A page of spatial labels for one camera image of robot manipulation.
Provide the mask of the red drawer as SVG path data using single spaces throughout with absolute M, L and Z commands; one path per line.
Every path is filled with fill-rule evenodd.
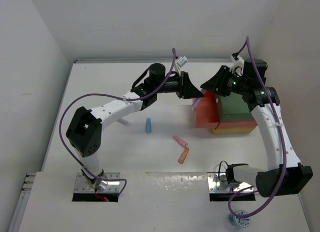
M 195 112 L 195 127 L 215 129 L 220 123 L 216 98 L 213 93 L 205 92 Z

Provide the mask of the pink highlighter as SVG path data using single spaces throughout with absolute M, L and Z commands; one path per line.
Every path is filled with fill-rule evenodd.
M 183 148 L 186 148 L 188 146 L 188 143 L 178 136 L 173 136 L 172 139 L 175 142 L 177 142 L 180 146 L 182 146 Z

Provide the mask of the purple highlighter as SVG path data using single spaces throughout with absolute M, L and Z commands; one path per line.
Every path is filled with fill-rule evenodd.
M 195 98 L 192 102 L 193 109 L 197 108 L 200 102 L 201 102 L 201 98 Z

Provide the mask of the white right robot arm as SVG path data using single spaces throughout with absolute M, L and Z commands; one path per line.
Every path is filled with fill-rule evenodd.
M 248 164 L 231 164 L 225 172 L 226 180 L 229 184 L 246 182 L 256 187 L 264 198 L 270 197 L 274 190 L 276 196 L 298 194 L 313 176 L 311 167 L 302 164 L 291 145 L 281 119 L 277 91 L 265 86 L 267 68 L 263 60 L 246 59 L 243 66 L 221 66 L 201 85 L 201 89 L 221 97 L 240 95 L 247 104 L 263 140 L 267 171 Z

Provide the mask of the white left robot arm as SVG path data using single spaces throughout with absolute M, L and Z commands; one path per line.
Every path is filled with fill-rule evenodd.
M 103 130 L 113 122 L 150 107 L 159 93 L 174 93 L 181 99 L 203 97 L 190 81 L 188 73 L 171 71 L 161 63 L 151 64 L 120 98 L 95 108 L 78 108 L 66 131 L 66 137 L 78 153 L 82 174 L 90 184 L 104 176 L 98 159 Z

